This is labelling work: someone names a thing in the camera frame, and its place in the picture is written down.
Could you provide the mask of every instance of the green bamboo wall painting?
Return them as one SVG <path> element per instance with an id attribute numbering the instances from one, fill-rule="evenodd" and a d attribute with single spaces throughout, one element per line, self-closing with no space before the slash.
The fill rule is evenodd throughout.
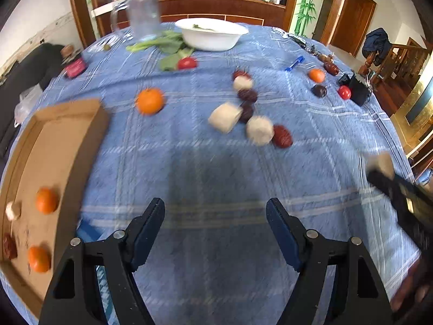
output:
<path id="1" fill-rule="evenodd" d="M 296 16 L 296 26 L 294 33 L 306 37 L 305 28 L 317 18 L 315 0 L 301 0 L 297 5 L 299 6 L 299 12 Z"/>

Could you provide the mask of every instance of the dark blue jacket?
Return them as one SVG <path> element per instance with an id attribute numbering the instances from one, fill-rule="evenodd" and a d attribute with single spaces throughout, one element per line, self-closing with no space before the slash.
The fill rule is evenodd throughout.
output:
<path id="1" fill-rule="evenodd" d="M 362 47 L 362 55 L 367 58 L 373 51 L 377 51 L 374 64 L 379 66 L 391 49 L 392 44 L 388 40 L 388 34 L 383 28 L 378 28 L 368 33 L 365 36 L 364 46 Z"/>

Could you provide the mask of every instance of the blue tablecloth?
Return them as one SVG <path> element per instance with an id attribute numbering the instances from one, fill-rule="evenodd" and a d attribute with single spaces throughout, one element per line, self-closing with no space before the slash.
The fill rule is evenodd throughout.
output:
<path id="1" fill-rule="evenodd" d="M 105 238 L 142 214 L 153 197 L 165 201 L 162 229 L 134 274 L 157 325 L 277 322 L 297 273 L 285 264 L 266 222 L 271 197 L 327 238 L 361 237 L 389 295 L 417 256 L 389 201 L 365 177 L 365 156 L 389 151 L 397 173 L 413 178 L 375 97 L 363 107 L 340 98 L 336 82 L 350 69 L 339 60 L 342 72 L 326 75 L 328 95 L 315 97 L 306 74 L 322 67 L 319 60 L 277 29 L 247 27 L 250 33 L 229 51 L 195 52 L 199 66 L 193 70 L 160 72 L 163 55 L 153 47 L 132 54 L 126 43 L 117 43 L 108 52 L 84 52 L 86 72 L 54 79 L 38 105 L 96 97 L 111 113 L 83 199 L 81 217 L 90 235 Z M 300 55 L 304 64 L 285 72 Z M 256 147 L 243 124 L 223 135 L 207 123 L 218 105 L 240 103 L 232 89 L 236 67 L 248 68 L 254 79 L 256 113 L 291 131 L 291 148 Z M 143 117 L 134 99 L 151 86 L 165 92 L 167 104 Z M 316 323 L 324 320 L 330 297 L 328 271 Z M 103 270 L 98 273 L 109 323 L 116 323 Z M 2 282 L 35 324 L 4 277 Z"/>

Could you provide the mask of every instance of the pitcher handle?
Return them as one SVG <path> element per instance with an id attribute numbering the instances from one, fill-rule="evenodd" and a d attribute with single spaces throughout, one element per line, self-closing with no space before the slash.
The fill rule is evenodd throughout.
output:
<path id="1" fill-rule="evenodd" d="M 111 31 L 117 35 L 120 39 L 123 38 L 122 33 L 120 32 L 120 29 L 117 25 L 117 13 L 120 10 L 124 10 L 128 7 L 128 5 L 126 4 L 126 1 L 123 1 L 121 3 L 118 3 L 116 6 L 113 7 L 113 9 L 111 10 L 111 14 L 110 14 L 110 22 L 111 22 Z"/>

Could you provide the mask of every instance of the cardboard box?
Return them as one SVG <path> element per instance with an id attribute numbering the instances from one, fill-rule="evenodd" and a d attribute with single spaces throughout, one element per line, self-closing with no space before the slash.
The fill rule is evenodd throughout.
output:
<path id="1" fill-rule="evenodd" d="M 109 115 L 98 99 L 62 103 L 37 111 L 24 129 L 9 159 L 0 191 L 4 233 L 17 243 L 18 257 L 8 260 L 2 248 L 0 269 L 29 310 L 39 317 L 53 270 L 75 236 L 86 182 L 108 127 Z M 49 215 L 35 207 L 36 192 L 52 187 L 60 197 Z M 10 201 L 21 203 L 21 217 L 10 222 L 5 214 Z M 33 245 L 51 254 L 51 269 L 37 273 L 27 262 Z"/>

